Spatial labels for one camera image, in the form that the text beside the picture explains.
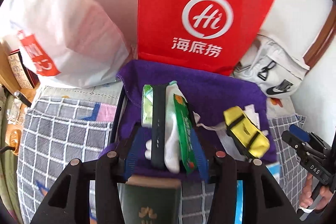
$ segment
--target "purple towel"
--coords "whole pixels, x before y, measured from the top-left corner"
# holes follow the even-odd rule
[[[124,83],[128,102],[120,121],[118,134],[120,139],[127,138],[136,122],[141,121],[142,87],[145,84],[159,85],[177,81],[177,84],[191,105],[194,112],[201,116],[200,122],[207,126],[215,126],[224,121],[223,111],[239,106],[253,104],[259,113],[260,129],[268,130],[266,118],[266,96],[260,88],[252,82],[247,82],[228,76],[218,75],[202,70],[183,68],[144,60],[132,60],[117,74]],[[223,150],[221,142],[215,131],[200,128],[206,138],[218,149]],[[173,174],[169,171],[154,170],[149,160],[144,157],[145,143],[151,138],[150,129],[141,129],[143,140],[139,145],[138,163],[135,174],[185,179],[184,174]],[[263,156],[265,163],[277,160],[276,148],[271,134],[267,138],[270,142],[268,152]],[[113,150],[115,144],[109,145],[102,154]],[[199,179],[198,172],[193,172],[188,179]]]

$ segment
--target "screw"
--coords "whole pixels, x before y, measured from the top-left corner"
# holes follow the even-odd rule
[[[109,158],[114,158],[116,155],[117,155],[117,152],[115,152],[115,151],[110,151],[110,152],[107,153],[107,157],[109,157]]]
[[[260,166],[260,165],[263,164],[263,163],[261,162],[261,160],[259,160],[259,159],[254,159],[254,160],[253,160],[253,163],[254,163],[254,165],[257,165],[257,166]]]
[[[79,163],[79,159],[72,159],[71,161],[70,161],[70,164],[72,165],[72,166],[75,166],[75,165],[77,165]]]
[[[217,151],[216,156],[218,158],[224,158],[226,156],[226,153],[224,151]]]

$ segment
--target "hand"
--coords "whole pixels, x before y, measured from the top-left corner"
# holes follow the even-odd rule
[[[304,187],[302,188],[302,192],[300,195],[300,206],[303,208],[308,208],[310,205],[313,204],[313,199],[311,198],[312,193],[312,185],[313,182],[313,175],[308,174],[306,178],[306,182]],[[327,206],[328,202],[331,200],[333,193],[329,190],[328,186],[322,186],[320,189],[320,195],[323,197],[320,202],[316,205],[315,210],[321,210],[325,206]]]

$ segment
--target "red label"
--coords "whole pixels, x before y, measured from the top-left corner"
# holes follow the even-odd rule
[[[18,35],[21,39],[22,46],[25,48],[26,52],[35,65],[37,74],[42,76],[56,76],[60,74],[53,60],[42,49],[40,44],[38,44],[33,34],[25,37],[23,32],[19,32]]]
[[[139,0],[139,58],[229,75],[273,0]]]

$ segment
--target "gray checkered cloth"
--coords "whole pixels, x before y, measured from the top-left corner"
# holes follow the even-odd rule
[[[299,165],[295,150],[281,140],[281,135],[283,131],[289,130],[290,125],[295,124],[302,128],[304,122],[305,117],[299,115],[268,120],[281,165],[280,186],[295,210],[298,209],[298,198],[305,183],[307,171]],[[204,181],[182,183],[179,224],[207,222],[214,188],[214,184],[205,184]]]
[[[73,158],[96,160],[108,144],[112,122],[80,120],[92,115],[95,103],[65,98],[40,98],[26,113],[17,165],[17,189],[25,224],[44,196],[37,181],[50,189]],[[95,215],[95,185],[90,184]]]

